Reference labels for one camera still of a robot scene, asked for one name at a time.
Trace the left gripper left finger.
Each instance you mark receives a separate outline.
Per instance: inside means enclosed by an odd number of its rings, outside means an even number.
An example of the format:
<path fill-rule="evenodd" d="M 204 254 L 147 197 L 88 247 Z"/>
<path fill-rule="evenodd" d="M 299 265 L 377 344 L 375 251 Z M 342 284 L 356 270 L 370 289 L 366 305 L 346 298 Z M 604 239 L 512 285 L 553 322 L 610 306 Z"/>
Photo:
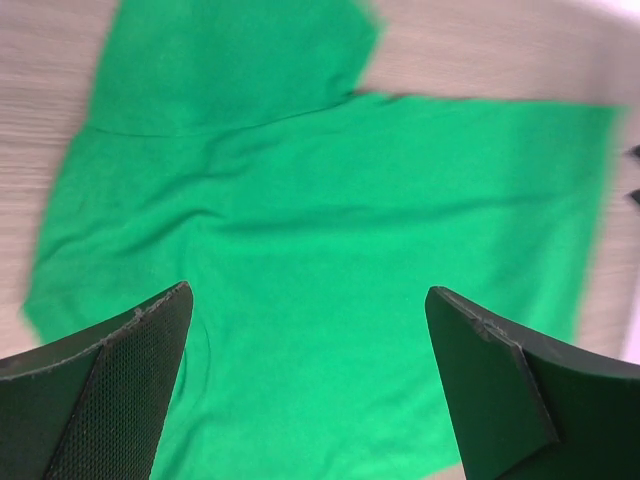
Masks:
<path fill-rule="evenodd" d="M 149 478 L 192 310 L 181 282 L 2 359 L 2 478 Z"/>

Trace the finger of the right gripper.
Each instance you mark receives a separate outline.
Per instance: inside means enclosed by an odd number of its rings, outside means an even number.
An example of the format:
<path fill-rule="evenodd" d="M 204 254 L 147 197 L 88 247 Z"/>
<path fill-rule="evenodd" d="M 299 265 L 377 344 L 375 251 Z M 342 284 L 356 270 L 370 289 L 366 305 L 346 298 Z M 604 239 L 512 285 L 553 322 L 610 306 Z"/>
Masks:
<path fill-rule="evenodd" d="M 627 198 L 635 206 L 640 207 L 640 189 L 633 190 L 627 195 Z"/>
<path fill-rule="evenodd" d="M 627 152 L 627 155 L 630 158 L 633 158 L 634 160 L 639 161 L 640 160 L 640 145 L 636 145 L 632 148 L 630 148 Z"/>

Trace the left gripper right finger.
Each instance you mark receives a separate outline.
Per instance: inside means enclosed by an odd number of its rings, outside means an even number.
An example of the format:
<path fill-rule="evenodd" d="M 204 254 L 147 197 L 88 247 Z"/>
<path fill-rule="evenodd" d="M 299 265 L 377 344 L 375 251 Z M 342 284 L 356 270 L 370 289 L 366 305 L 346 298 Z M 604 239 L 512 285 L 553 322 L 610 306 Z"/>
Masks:
<path fill-rule="evenodd" d="M 638 366 L 444 287 L 429 290 L 425 311 L 467 478 L 638 478 Z"/>

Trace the green t shirt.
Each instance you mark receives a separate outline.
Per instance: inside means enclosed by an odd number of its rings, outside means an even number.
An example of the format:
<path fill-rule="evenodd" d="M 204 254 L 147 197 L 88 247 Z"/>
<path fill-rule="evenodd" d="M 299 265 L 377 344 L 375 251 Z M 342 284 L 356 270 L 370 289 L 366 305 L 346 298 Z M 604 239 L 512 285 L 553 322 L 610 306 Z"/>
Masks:
<path fill-rule="evenodd" d="M 424 301 L 557 339 L 618 110 L 361 93 L 358 1 L 124 1 L 24 304 L 50 342 L 180 282 L 156 479 L 421 479 L 459 460 Z"/>

